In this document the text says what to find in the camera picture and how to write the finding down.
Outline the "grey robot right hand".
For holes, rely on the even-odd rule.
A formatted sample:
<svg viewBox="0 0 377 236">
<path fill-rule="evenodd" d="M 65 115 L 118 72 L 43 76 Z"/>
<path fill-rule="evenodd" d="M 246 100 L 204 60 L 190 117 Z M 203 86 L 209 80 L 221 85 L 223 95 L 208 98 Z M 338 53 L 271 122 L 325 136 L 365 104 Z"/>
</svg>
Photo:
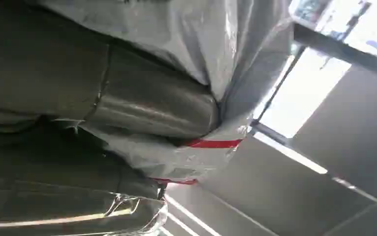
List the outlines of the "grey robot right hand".
<svg viewBox="0 0 377 236">
<path fill-rule="evenodd" d="M 47 0 L 0 0 L 0 236 L 155 231 L 161 185 L 89 129 L 177 143 L 218 123 L 210 90 L 187 73 Z"/>
</svg>

